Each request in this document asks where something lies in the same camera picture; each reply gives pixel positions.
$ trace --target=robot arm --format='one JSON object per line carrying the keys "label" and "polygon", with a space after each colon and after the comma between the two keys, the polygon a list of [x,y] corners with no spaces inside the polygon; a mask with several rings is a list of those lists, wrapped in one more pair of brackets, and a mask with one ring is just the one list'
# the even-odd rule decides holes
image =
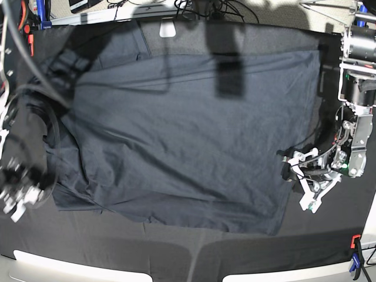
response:
{"label": "robot arm", "polygon": [[[309,2],[313,1],[303,0],[303,7],[311,9]],[[376,7],[367,1],[365,4],[369,11],[376,12]],[[313,213],[343,175],[362,176],[367,162],[367,140],[372,132],[376,94],[376,31],[365,27],[364,21],[376,23],[376,16],[354,8],[361,5],[358,1],[352,2],[350,12],[358,26],[345,26],[343,33],[338,91],[338,100],[343,104],[335,117],[338,131],[332,147],[320,155],[314,148],[307,154],[295,151],[291,158],[284,158],[288,167],[284,170],[284,179],[301,183],[304,196],[300,206]]]}

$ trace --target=black cloth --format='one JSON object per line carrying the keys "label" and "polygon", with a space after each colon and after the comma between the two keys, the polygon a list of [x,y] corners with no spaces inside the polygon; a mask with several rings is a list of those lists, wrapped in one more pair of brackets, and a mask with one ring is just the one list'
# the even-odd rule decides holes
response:
{"label": "black cloth", "polygon": [[[117,46],[118,50],[114,48],[112,52],[121,52],[124,48],[121,37],[127,36],[129,24],[70,26],[36,32],[35,59],[44,61],[48,54],[55,56],[60,50],[72,50],[79,56],[89,53],[87,58],[95,61],[106,48],[106,42]],[[179,50],[187,55],[212,53],[215,44],[209,47],[205,40],[191,44],[192,33],[194,38],[206,38],[203,34],[209,25],[210,30],[215,31],[212,38],[220,40],[218,45],[232,38],[228,30],[239,29],[236,23],[212,22],[192,28],[190,22],[175,22],[176,37],[163,40],[168,42],[166,53],[176,51],[178,55]],[[341,36],[273,26],[242,26],[246,44],[240,45],[242,48],[237,45],[236,49],[241,55],[307,50],[306,46],[316,48],[320,41],[320,83],[310,135],[313,140],[325,133],[328,139],[333,138],[330,128],[338,109],[333,93],[338,92]],[[159,40],[159,21],[147,22],[141,27],[148,43]],[[261,48],[260,42],[269,43]],[[160,45],[153,48],[149,44],[148,47],[152,54],[160,49]],[[38,117],[20,111],[12,131],[23,140],[32,159],[43,164],[45,152],[39,151],[43,127],[39,125]],[[331,141],[321,145],[326,150]],[[101,215],[92,211],[59,212],[51,197],[40,209],[27,210],[17,224],[0,213],[0,254],[14,257],[14,250],[22,250],[87,266],[139,271],[150,274],[157,282],[217,282],[229,274],[286,271],[349,261],[351,238],[362,232],[375,193],[376,135],[371,135],[367,146],[364,175],[357,179],[343,178],[323,198],[316,214],[302,211],[299,206],[302,195],[291,193],[282,227],[273,237],[134,223],[108,211]],[[19,150],[19,143],[12,140],[8,140],[4,154],[25,157]]]}
{"label": "black cloth", "polygon": [[275,234],[291,190],[277,151],[306,137],[318,55],[169,55],[83,74],[61,117],[55,203]]}

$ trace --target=black t-shirt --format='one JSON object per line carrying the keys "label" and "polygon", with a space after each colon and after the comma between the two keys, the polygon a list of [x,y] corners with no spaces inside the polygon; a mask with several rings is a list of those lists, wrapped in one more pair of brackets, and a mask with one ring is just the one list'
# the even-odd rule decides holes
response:
{"label": "black t-shirt", "polygon": [[319,68],[318,51],[297,51],[157,56],[84,73],[61,117],[55,203],[276,233],[291,189],[277,152],[306,137]]}

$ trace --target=red wire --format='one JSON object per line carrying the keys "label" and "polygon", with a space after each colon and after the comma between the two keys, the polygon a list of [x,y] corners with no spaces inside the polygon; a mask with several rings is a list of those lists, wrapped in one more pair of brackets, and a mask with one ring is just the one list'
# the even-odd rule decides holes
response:
{"label": "red wire", "polygon": [[22,18],[18,26],[18,30],[20,31],[21,28],[24,26],[25,18],[26,18],[26,4],[25,1],[21,1],[21,7],[22,7]]}

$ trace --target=screw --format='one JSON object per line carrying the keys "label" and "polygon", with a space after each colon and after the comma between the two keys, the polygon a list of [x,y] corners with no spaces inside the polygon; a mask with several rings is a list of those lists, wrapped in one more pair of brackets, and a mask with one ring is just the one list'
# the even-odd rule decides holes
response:
{"label": "screw", "polygon": [[340,152],[338,153],[338,158],[339,158],[340,160],[345,160],[346,157],[347,157],[346,152],[344,152],[344,151],[340,151]]}
{"label": "screw", "polygon": [[344,129],[347,129],[347,130],[348,130],[348,129],[351,128],[351,123],[348,122],[347,120],[345,120],[345,121],[343,122],[342,126],[343,126]]}

